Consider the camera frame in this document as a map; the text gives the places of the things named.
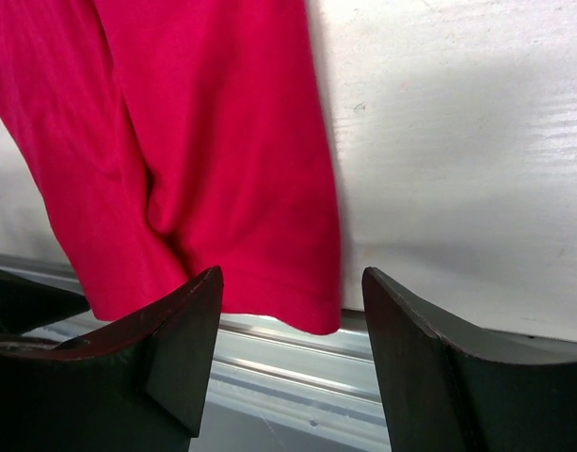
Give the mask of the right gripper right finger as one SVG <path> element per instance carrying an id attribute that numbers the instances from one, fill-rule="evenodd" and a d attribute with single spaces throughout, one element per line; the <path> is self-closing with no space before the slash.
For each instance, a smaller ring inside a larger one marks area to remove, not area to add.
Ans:
<path id="1" fill-rule="evenodd" d="M 394 451 L 577 451 L 577 343 L 484 329 L 375 267 L 361 280 Z"/>

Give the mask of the crimson t-shirt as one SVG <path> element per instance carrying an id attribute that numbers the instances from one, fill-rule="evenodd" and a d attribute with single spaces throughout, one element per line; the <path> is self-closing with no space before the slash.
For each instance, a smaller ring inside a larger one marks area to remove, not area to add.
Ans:
<path id="1" fill-rule="evenodd" d="M 0 118 L 92 312 L 223 271 L 330 334 L 341 231 L 302 1 L 0 1 Z"/>

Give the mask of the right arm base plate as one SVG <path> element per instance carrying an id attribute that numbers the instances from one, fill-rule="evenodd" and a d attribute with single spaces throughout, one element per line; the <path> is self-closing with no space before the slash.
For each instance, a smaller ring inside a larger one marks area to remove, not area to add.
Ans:
<path id="1" fill-rule="evenodd" d="M 88 310 L 82 295 L 0 269 L 0 333 L 25 333 Z"/>

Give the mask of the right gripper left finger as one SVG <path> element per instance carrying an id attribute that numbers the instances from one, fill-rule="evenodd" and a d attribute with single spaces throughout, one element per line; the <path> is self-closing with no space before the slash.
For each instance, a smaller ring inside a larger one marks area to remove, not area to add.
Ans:
<path id="1" fill-rule="evenodd" d="M 185 451 L 200 433 L 223 276 L 58 342 L 0 333 L 0 451 Z"/>

